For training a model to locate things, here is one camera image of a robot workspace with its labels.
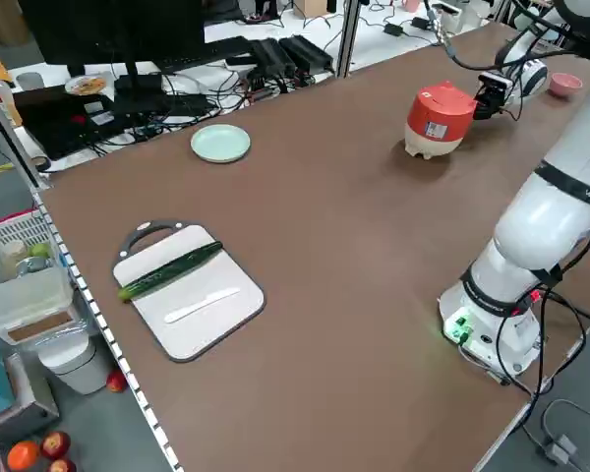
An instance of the cucumber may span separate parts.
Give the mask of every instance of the cucumber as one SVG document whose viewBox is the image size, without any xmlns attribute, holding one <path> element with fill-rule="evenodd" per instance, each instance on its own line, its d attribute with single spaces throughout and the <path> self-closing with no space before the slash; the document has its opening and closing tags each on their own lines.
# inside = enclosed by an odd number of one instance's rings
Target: cucumber
<svg viewBox="0 0 590 472">
<path fill-rule="evenodd" d="M 138 297 L 182 273 L 195 270 L 203 266 L 223 249 L 223 243 L 215 241 L 201 246 L 162 267 L 156 268 L 142 277 L 134 280 L 118 290 L 118 298 L 123 302 Z"/>
</svg>

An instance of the table surface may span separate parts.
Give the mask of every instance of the table surface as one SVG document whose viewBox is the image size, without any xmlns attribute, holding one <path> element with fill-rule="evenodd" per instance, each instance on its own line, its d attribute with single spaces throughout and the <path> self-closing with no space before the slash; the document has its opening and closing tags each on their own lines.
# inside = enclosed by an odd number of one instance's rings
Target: table surface
<svg viewBox="0 0 590 472">
<path fill-rule="evenodd" d="M 487 63 L 512 31 L 454 40 Z M 195 158 L 187 129 L 57 176 L 42 194 L 90 295 L 181 465 L 194 471 L 471 470 L 526 402 L 464 362 L 437 298 L 489 240 L 501 212 L 590 88 L 590 63 L 547 61 L 586 91 L 528 100 L 522 119 L 475 123 L 450 156 L 403 150 L 417 90 L 477 74 L 438 48 L 405 54 L 215 121 L 249 155 Z M 111 274 L 141 222 L 204 225 L 265 289 L 263 312 L 188 364 L 169 361 Z M 590 310 L 590 256 L 560 292 Z M 551 307 L 547 369 L 578 335 Z M 533 382 L 533 374 L 528 382 Z"/>
<path fill-rule="evenodd" d="M 340 4 L 337 5 L 337 13 L 341 13 L 343 9 L 342 3 L 339 3 Z M 417 12 L 408 13 L 404 11 L 401 2 L 398 0 L 395 0 L 392 9 L 387 2 L 384 2 L 384 4 L 385 6 L 380 11 L 377 9 L 370 10 L 368 7 L 363 7 L 361 9 L 361 18 L 364 21 L 360 22 L 357 29 L 356 43 L 352 55 L 352 70 L 358 70 L 391 57 L 428 46 L 430 41 L 435 40 L 435 35 L 432 32 L 412 28 L 406 23 L 415 16 L 426 17 L 424 5 L 421 5 Z M 324 48 L 339 32 L 341 32 L 343 24 L 342 15 L 328 14 L 326 15 L 326 19 L 327 23 L 321 18 L 315 20 L 309 19 L 304 22 L 303 18 L 299 16 L 296 11 L 286 10 L 282 12 L 281 17 L 284 28 L 278 26 L 278 21 L 252 26 L 244 25 L 240 22 L 226 22 L 206 27 L 206 42 L 212 42 L 237 35 L 245 36 L 248 39 L 265 39 L 267 37 L 280 39 L 293 34 L 302 34 L 318 47 Z M 397 25 L 404 22 L 403 26 L 406 28 L 406 32 L 413 37 L 407 35 L 395 37 L 383 33 L 382 24 L 384 19 Z M 468 25 L 463 28 L 462 32 L 472 30 L 473 28 L 474 27 L 471 25 Z M 327 52 L 334 58 L 335 63 L 338 55 L 339 43 L 340 37 L 337 37 L 327 47 Z M 244 71 L 251 68 L 252 67 L 250 66 L 226 67 L 224 61 L 218 61 L 209 66 L 200 66 L 179 71 L 178 75 L 169 76 L 169 80 L 172 81 L 172 84 L 177 91 L 187 93 L 206 93 L 208 89 L 218 89 L 224 81 L 228 80 L 228 78 L 230 78 L 229 80 L 234 81 L 234 78 L 231 77 L 231 71 Z M 155 65 L 150 62 L 139 63 L 138 69 L 141 74 L 158 71 Z M 110 64 L 88 65 L 86 71 L 88 74 L 103 74 L 106 77 L 107 82 L 110 84 L 113 84 L 114 76 L 127 73 L 124 64 L 114 64 L 113 66 Z M 65 66 L 48 65 L 45 63 L 33 64 L 13 69 L 11 71 L 14 78 L 25 72 L 38 72 L 41 74 L 47 87 L 63 85 L 70 79 L 68 70 Z M 316 79 L 320 82 L 329 76 L 330 74 L 318 74 Z M 167 81 L 164 81 L 163 87 L 164 89 L 170 90 Z M 109 98 L 113 99 L 113 87 L 108 87 L 103 92 Z M 228 99 L 225 98 L 222 100 L 222 104 L 225 107 L 231 106 L 234 105 L 238 99 L 238 97 L 232 97 L 231 101 L 228 101 Z M 187 119 L 188 117 L 175 117 L 167 119 L 166 122 L 183 122 L 187 121 Z M 43 150 L 30 137 L 24 127 L 18 128 L 16 134 L 30 155 L 44 155 Z M 130 144 L 132 141 L 133 139 L 129 135 L 113 138 L 114 143 Z M 101 147 L 106 151 L 113 151 L 118 148 L 108 145 L 101 145 Z M 97 154 L 93 150 L 88 148 L 83 149 L 54 161 L 50 170 L 66 170 L 96 158 Z"/>
</svg>

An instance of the orange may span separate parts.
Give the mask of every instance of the orange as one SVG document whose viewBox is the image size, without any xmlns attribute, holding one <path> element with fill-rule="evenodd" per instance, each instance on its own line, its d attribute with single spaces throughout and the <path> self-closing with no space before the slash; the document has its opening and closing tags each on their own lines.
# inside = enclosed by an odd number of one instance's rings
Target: orange
<svg viewBox="0 0 590 472">
<path fill-rule="evenodd" d="M 11 447 L 7 464 L 13 471 L 27 470 L 39 458 L 39 447 L 33 441 L 22 441 Z"/>
</svg>

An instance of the light green plate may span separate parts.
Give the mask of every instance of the light green plate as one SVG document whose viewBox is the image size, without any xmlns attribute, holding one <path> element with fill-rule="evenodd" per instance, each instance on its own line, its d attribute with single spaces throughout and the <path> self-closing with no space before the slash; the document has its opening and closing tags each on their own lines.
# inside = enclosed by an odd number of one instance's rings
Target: light green plate
<svg viewBox="0 0 590 472">
<path fill-rule="evenodd" d="M 224 164 L 245 155 L 252 141 L 247 132 L 232 125 L 210 125 L 198 130 L 190 141 L 203 160 Z"/>
</svg>

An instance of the cutting board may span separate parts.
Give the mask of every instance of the cutting board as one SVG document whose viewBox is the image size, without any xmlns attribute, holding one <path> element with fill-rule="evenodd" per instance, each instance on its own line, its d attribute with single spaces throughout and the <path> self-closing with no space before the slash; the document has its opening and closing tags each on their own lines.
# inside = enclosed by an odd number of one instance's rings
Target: cutting board
<svg viewBox="0 0 590 472">
<path fill-rule="evenodd" d="M 172 234 L 132 254 L 134 245 L 156 231 Z M 113 275 L 121 286 L 136 280 L 214 238 L 200 225 L 183 221 L 148 221 L 122 245 Z M 240 291 L 187 317 L 167 323 L 166 315 L 202 302 L 209 295 L 229 288 Z M 171 360 L 188 362 L 232 333 L 259 313 L 265 294 L 256 282 L 227 253 L 227 247 L 199 268 L 161 288 L 131 301 Z"/>
</svg>

